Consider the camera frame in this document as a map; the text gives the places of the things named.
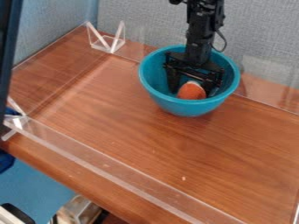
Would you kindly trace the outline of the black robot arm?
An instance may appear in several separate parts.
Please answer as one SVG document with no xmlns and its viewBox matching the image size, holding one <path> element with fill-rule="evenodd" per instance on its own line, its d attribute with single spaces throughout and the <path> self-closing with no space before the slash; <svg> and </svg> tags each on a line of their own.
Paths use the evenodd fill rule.
<svg viewBox="0 0 299 224">
<path fill-rule="evenodd" d="M 187 4 L 185 52 L 167 52 L 163 68 L 167 73 L 170 91 L 179 92 L 182 77 L 201 81 L 207 94 L 223 81 L 225 68 L 211 60 L 215 34 L 221 33 L 225 22 L 225 0 L 170 0 L 171 4 Z"/>
</svg>

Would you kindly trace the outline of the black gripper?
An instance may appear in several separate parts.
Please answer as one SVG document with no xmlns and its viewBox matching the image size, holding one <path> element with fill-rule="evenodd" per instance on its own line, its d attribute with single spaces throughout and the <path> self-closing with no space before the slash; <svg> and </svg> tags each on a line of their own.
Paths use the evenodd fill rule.
<svg viewBox="0 0 299 224">
<path fill-rule="evenodd" d="M 175 94 L 182 77 L 201 81 L 206 95 L 211 96 L 221 87 L 225 69 L 211 60 L 215 33 L 205 38 L 187 32 L 187 43 L 183 52 L 169 51 L 163 68 L 166 70 L 169 88 Z"/>
</svg>

